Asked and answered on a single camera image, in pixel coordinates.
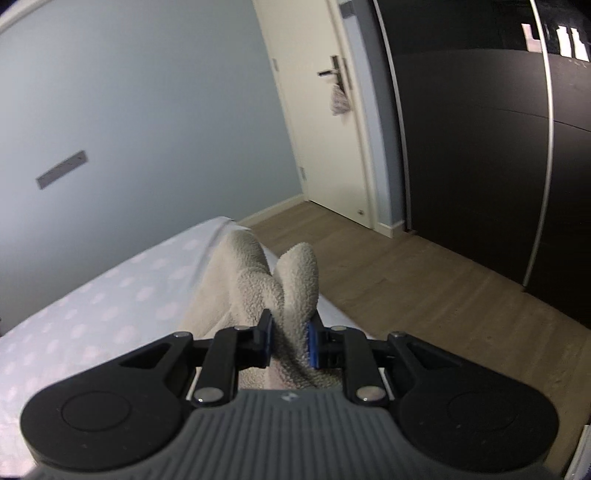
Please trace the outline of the cream white door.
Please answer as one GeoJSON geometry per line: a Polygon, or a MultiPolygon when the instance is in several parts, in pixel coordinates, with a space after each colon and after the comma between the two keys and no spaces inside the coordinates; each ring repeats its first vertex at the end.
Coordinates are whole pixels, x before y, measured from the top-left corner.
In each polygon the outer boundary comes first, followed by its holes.
{"type": "Polygon", "coordinates": [[[327,1],[256,1],[301,183],[308,200],[363,227],[373,226],[363,144],[352,111],[331,112],[332,67],[342,42],[327,1]]]}

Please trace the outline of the black wardrobe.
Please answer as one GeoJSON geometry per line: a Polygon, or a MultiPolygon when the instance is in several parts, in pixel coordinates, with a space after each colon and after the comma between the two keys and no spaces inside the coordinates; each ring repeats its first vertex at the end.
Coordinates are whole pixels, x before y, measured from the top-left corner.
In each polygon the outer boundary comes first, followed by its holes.
{"type": "Polygon", "coordinates": [[[590,322],[590,5],[380,1],[407,219],[590,322]]]}

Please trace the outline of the polka dot bed sheet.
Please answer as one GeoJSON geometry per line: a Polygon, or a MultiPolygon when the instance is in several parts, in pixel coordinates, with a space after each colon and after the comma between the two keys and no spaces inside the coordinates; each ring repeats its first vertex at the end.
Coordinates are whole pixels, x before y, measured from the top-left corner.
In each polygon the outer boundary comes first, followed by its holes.
{"type": "MultiPolygon", "coordinates": [[[[124,261],[14,327],[1,339],[1,474],[34,466],[19,420],[48,385],[175,331],[221,239],[249,230],[217,217],[124,261]]],[[[349,319],[320,294],[329,326],[349,319]]]]}

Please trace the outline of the beige fleece garment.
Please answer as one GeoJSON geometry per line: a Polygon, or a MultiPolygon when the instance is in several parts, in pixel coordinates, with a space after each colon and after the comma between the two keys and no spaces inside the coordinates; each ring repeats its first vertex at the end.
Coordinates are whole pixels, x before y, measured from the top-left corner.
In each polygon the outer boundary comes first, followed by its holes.
{"type": "Polygon", "coordinates": [[[216,246],[187,308],[181,331],[195,339],[235,326],[254,326],[263,310],[273,315],[270,367],[239,374],[242,389],[332,388],[335,370],[315,370],[308,357],[308,320],[318,307],[318,262],[311,245],[291,247],[270,267],[249,230],[233,230],[216,246]]]}

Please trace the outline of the small patterned hanging bag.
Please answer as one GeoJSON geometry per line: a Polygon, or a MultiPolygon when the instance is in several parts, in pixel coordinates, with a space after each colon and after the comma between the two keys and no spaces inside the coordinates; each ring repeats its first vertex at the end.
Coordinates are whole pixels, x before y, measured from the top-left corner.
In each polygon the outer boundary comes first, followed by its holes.
{"type": "Polygon", "coordinates": [[[329,107],[331,107],[331,112],[334,116],[345,115],[351,111],[349,98],[339,84],[332,86],[331,104],[329,107]]]}

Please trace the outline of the grey wall plate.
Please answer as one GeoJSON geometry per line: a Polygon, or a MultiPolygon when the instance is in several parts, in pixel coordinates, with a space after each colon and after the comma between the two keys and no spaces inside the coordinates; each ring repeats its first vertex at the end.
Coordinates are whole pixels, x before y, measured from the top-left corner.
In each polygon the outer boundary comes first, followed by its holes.
{"type": "Polygon", "coordinates": [[[49,185],[71,173],[76,168],[88,162],[86,152],[84,150],[66,158],[60,163],[54,165],[41,176],[36,179],[37,186],[40,190],[47,188],[49,185]]]}

